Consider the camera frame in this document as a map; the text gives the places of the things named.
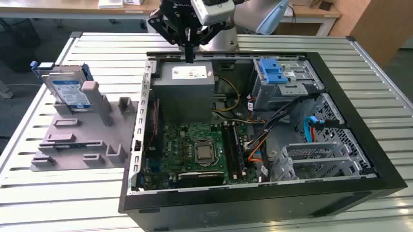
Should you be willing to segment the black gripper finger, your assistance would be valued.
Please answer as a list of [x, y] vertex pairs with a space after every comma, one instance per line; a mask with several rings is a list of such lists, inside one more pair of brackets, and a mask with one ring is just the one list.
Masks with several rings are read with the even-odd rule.
[[186, 62], [190, 63], [190, 41], [187, 30], [179, 28], [178, 31], [163, 31], [162, 16], [163, 15], [160, 14], [160, 9], [158, 8], [150, 16], [148, 23], [171, 45], [179, 45], [184, 52]]
[[222, 31], [226, 27], [226, 22], [217, 23], [211, 26], [207, 26], [206, 29], [199, 31], [199, 27], [190, 27], [190, 63], [194, 62], [195, 58], [195, 47], [199, 45], [206, 45], [211, 39], [217, 36], [219, 31]]

